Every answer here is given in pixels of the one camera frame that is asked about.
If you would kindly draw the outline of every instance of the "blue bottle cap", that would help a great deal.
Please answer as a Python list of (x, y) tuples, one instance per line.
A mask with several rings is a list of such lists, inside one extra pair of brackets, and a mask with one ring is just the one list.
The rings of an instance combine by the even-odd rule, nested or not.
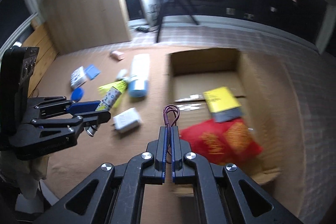
[(148, 92), (147, 80), (133, 80), (128, 85), (128, 94), (133, 98), (144, 97)]
[(76, 88), (71, 94), (71, 100), (79, 102), (84, 95), (84, 90), (82, 88)]

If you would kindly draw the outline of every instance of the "white bottle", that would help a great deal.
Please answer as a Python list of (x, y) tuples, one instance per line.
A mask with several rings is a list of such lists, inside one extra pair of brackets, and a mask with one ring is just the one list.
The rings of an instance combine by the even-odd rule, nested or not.
[(144, 97), (148, 92), (149, 54), (135, 55), (130, 72), (128, 94), (131, 97)]

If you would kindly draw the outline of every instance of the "white charger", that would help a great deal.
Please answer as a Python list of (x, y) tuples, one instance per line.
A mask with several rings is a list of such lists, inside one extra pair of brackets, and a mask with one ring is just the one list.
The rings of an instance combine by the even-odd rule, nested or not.
[(113, 117), (114, 127), (118, 133), (125, 133), (142, 124), (139, 113), (135, 107), (130, 108)]

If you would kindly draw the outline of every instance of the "wooden panel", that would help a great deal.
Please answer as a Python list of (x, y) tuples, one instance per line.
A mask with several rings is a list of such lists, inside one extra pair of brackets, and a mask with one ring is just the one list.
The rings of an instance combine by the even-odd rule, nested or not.
[(46, 35), (37, 45), (39, 47), (39, 54), (36, 59), (36, 63), (38, 63), (41, 58), (46, 54), (46, 52), (53, 46), (49, 35)]
[(42, 24), (23, 42), (22, 47), (36, 47), (37, 44), (47, 35), (48, 28)]
[(34, 74), (31, 76), (29, 81), (28, 96), (31, 96), (43, 75), (55, 60), (58, 50), (53, 45), (46, 23), (38, 26), (36, 30), (26, 39), (26, 41), (23, 42), (22, 46), (40, 48), (36, 59)]
[(125, 0), (42, 0), (41, 10), (62, 54), (131, 40)]
[(28, 96), (30, 96), (34, 89), (37, 87), (38, 83), (41, 81), (43, 75), (50, 67), (50, 65), (54, 62), (58, 51), (54, 46), (51, 46), (45, 55), (41, 58), (41, 60), (36, 64), (34, 73), (30, 78)]

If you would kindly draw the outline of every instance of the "open cardboard box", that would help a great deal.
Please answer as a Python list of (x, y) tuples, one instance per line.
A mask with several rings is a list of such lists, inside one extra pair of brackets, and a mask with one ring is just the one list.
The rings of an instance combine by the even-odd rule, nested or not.
[[(170, 102), (181, 111), (179, 130), (211, 119), (203, 92), (227, 86), (241, 103), (243, 119), (263, 152), (239, 166), (258, 184), (280, 173), (282, 148), (274, 117), (263, 94), (263, 78), (254, 68), (248, 52), (233, 48), (210, 48), (175, 52), (170, 55)], [(192, 195), (191, 187), (178, 186), (177, 195)]]

